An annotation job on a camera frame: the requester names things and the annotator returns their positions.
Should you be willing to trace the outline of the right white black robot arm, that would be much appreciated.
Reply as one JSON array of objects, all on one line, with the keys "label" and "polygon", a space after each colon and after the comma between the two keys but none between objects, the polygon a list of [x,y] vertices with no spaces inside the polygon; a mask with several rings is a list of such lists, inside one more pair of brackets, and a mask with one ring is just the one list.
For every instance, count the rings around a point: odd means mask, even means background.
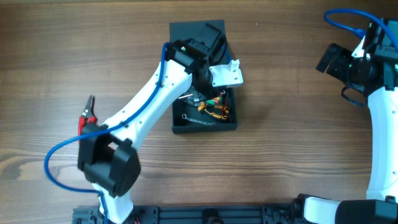
[{"label": "right white black robot arm", "polygon": [[397,223],[397,20],[370,19],[354,51],[331,44],[316,69],[366,99],[372,164],[366,198],[336,201],[299,195],[294,218],[304,223]]}]

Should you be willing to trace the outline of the orange black needle-nose pliers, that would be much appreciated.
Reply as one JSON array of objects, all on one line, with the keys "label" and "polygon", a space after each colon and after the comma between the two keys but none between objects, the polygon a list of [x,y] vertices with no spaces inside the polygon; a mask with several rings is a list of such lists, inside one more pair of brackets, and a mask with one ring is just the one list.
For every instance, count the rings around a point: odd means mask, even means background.
[{"label": "orange black needle-nose pliers", "polygon": [[229,117],[229,112],[231,111],[229,106],[227,105],[212,105],[209,103],[201,102],[197,108],[197,110],[205,115],[208,115],[214,120],[220,122],[230,122],[231,118]]}]

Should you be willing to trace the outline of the clear case coloured screwdrivers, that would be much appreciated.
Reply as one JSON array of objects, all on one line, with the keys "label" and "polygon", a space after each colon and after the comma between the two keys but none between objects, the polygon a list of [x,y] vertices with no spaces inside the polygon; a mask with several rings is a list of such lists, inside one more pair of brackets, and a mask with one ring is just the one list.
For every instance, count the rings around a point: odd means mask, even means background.
[{"label": "clear case coloured screwdrivers", "polygon": [[207,105],[210,105],[210,106],[221,106],[222,102],[223,102],[223,98],[221,96],[218,96],[218,97],[213,98],[211,100],[206,100],[205,101],[205,103]]}]

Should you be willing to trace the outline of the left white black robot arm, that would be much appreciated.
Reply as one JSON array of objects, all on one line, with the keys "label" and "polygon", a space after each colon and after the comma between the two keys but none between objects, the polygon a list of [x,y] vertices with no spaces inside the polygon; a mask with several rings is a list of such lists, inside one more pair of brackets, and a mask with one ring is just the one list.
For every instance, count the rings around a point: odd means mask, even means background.
[{"label": "left white black robot arm", "polygon": [[133,211],[129,191],[141,172],[137,152],[165,110],[190,88],[216,96],[210,67],[225,52],[224,32],[209,23],[196,37],[166,43],[157,70],[135,97],[101,126],[82,129],[88,138],[79,141],[77,167],[101,193],[104,222],[123,223]]}]

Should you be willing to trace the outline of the red black handled screwdriver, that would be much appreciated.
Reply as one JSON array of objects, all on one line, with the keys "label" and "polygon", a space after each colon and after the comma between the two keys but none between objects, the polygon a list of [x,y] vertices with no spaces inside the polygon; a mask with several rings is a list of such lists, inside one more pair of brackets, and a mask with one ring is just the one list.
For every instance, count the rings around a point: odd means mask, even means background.
[{"label": "red black handled screwdriver", "polygon": [[191,97],[191,96],[193,96],[193,93],[180,96],[180,97],[178,97],[178,99],[184,99],[184,98],[188,98],[188,97]]}]

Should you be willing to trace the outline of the round black white buzzer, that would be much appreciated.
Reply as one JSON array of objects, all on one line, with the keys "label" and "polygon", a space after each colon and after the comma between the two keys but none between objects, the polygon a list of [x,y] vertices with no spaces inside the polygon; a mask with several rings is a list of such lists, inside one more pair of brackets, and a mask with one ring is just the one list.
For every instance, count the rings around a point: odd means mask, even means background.
[{"label": "round black white buzzer", "polygon": [[220,93],[220,106],[227,107],[229,98],[229,91],[223,90]]}]

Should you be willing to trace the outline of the silver metal wrench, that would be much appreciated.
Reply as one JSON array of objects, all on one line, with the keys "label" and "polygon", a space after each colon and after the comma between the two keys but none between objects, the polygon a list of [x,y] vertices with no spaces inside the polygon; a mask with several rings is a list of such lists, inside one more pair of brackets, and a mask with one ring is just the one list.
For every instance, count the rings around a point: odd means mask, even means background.
[{"label": "silver metal wrench", "polygon": [[205,126],[213,126],[213,125],[216,124],[216,123],[213,123],[213,122],[207,122],[207,121],[202,121],[202,120],[199,120],[199,119],[190,118],[186,114],[182,114],[181,117],[182,117],[182,119],[184,119],[186,121],[189,121],[189,122],[192,122],[192,123],[196,123],[196,124],[202,124],[202,125],[205,125]]}]

